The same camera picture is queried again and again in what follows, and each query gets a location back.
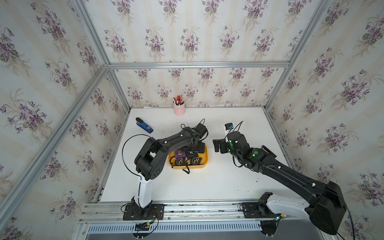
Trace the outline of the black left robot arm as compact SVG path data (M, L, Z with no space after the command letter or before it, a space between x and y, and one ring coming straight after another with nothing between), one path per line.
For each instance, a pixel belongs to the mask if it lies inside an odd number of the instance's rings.
M124 151L128 142L122 147L122 161L126 169L139 178L138 192L132 198L131 205L139 213L148 213L153 202L153 181L162 173L168 163L172 168L181 167L187 174L190 168L204 167L208 162L206 144L203 142L209 131L200 121L195 127L183 126L182 130L170 137L155 139L148 137L135 157L135 170L132 171L125 159Z

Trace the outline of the purple tape measure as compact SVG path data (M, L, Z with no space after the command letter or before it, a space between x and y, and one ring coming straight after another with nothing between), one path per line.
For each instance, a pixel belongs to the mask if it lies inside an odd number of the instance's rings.
M175 158L176 159L185 159L187 157L186 152L182 151L181 149L177 149L175 151Z

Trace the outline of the yellow plastic storage box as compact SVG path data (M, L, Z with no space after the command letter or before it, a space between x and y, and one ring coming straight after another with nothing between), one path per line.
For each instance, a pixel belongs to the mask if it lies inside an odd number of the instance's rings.
M191 154L190 155L190 158L188 158L188 154L187 154L187 157L185 158L185 159L187 159L188 160L188 164L189 164L189 168L190 169L200 169L200 168L204 168L207 164L208 164L208 162L209 162L209 153L208 153L208 149L207 149L207 147L205 146L205 151L202 153L202 154L200 154L200 153L194 153L194 154ZM199 166L191 166L190 165L190 160L191 160L191 158L193 158L193 157L200 157L200 158L202 158L202 162L201 162L201 164L199 165ZM173 163L174 161L175 161L175 152L172 152L171 154L169 154L169 156L168 156L168 164L171 166L171 162ZM173 169L175 169L175 170L182 170L182 169L185 169L186 167L183 167L183 166L181 166L181 167L175 167L175 168L173 168Z

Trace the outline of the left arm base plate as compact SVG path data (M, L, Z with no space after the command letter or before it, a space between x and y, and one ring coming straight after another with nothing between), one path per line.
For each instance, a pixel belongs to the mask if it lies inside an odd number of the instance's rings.
M123 220L162 220L164 218L164 211L164 204L150 204L142 209L137 204L130 203L124 206Z

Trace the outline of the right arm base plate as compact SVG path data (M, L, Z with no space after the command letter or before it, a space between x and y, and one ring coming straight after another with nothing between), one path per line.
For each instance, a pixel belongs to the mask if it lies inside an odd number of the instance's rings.
M266 204L257 202L241 203L240 210L245 219L275 219L277 221L284 217L282 214L273 213Z

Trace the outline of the black yellow tape measure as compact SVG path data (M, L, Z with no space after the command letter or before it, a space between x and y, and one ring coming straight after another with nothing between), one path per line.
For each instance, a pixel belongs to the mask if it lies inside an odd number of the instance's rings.
M200 158L200 157L193 157L190 160L190 165L191 166L199 166L201 164L201 162L202 162L202 158Z
M181 166L186 167L185 169L183 169L183 171L185 173L187 173L188 175L191 173L187 159L179 158L179 159L175 159L175 161L173 163L171 162L171 167L172 168L181 167Z

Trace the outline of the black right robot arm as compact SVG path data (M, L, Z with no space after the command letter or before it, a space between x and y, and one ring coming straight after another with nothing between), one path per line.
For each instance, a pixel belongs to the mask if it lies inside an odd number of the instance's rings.
M276 160L267 147L252 148L238 131L213 140L215 152L231 154L242 167L268 176L298 194L297 198L265 192L257 202L244 203L245 218L274 218L294 216L310 221L328 235L337 235L345 214L350 214L340 186L332 181L323 183L307 177Z

